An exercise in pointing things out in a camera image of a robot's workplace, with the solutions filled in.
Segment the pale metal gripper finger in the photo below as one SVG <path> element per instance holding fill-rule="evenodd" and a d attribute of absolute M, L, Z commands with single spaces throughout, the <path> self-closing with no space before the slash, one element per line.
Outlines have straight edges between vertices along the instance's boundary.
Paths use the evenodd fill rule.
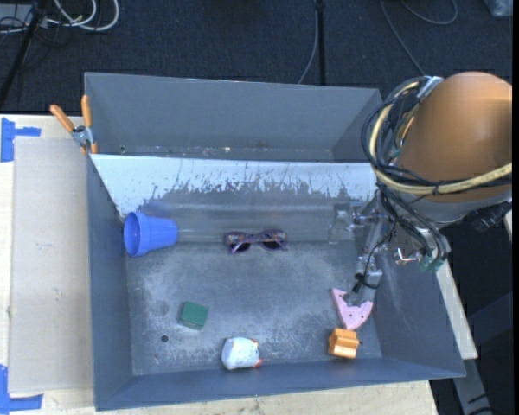
<path fill-rule="evenodd" d="M 358 272 L 349 292 L 348 303 L 352 306 L 360 306 L 366 302 L 374 302 L 381 278 L 380 270 Z"/>
<path fill-rule="evenodd" d="M 336 204 L 333 207 L 333 220 L 328 230 L 328 242 L 353 241 L 356 229 L 365 226 L 366 219 L 360 214 L 360 205 L 354 203 Z"/>

